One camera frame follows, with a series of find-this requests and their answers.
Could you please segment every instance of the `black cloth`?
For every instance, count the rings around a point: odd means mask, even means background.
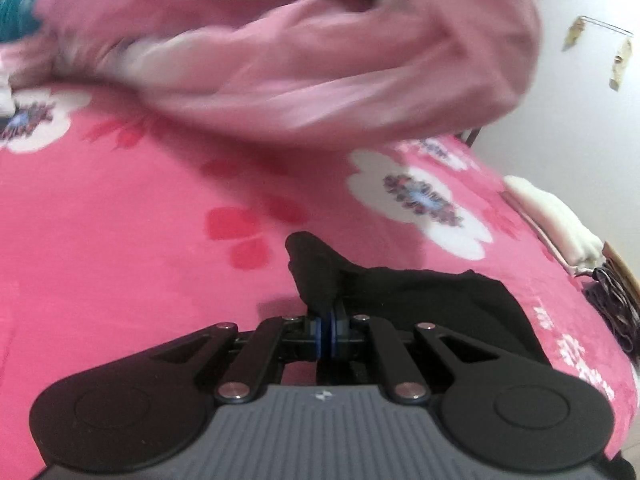
[[[300,298],[316,316],[324,317],[341,298],[350,315],[383,317],[408,331],[428,321],[549,364],[527,316],[501,282],[472,270],[366,269],[309,233],[291,235],[287,250]]]

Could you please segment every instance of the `bed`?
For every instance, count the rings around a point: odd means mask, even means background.
[[[17,92],[0,207],[0,478],[42,468],[28,412],[48,384],[232,320],[300,314],[284,240],[323,238],[363,266],[501,280],[552,365],[636,412],[629,360],[580,283],[454,137],[317,152],[243,144],[149,111],[129,91]]]

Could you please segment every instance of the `wooden bed frame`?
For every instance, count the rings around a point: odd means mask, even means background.
[[[623,280],[623,285],[629,294],[633,297],[634,302],[640,305],[640,282],[631,272],[628,265],[624,262],[620,254],[611,247],[609,242],[605,242],[602,254],[611,264],[616,273]]]

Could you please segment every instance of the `pink cloth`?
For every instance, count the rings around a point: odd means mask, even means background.
[[[303,313],[284,250],[296,230],[363,266],[471,268],[503,281],[552,365],[610,399],[607,452],[621,447],[636,412],[627,358],[500,199],[500,178],[454,139],[266,149],[172,123],[107,86],[16,98],[53,109],[0,152],[2,480],[42,467],[28,412],[53,381],[215,322],[250,330]],[[442,209],[420,215],[398,202],[398,177],[430,186]]]
[[[462,131],[510,111],[538,56],[536,4],[37,0],[35,8],[60,38],[65,73],[125,82],[150,106],[229,136],[334,148]]]
[[[42,83],[51,78],[58,54],[56,37],[39,32],[15,43],[0,43],[0,74],[14,88]]]

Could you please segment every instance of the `white towel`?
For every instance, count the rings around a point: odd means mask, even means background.
[[[593,269],[602,262],[602,240],[557,196],[519,176],[506,176],[504,187],[558,248],[569,266]]]

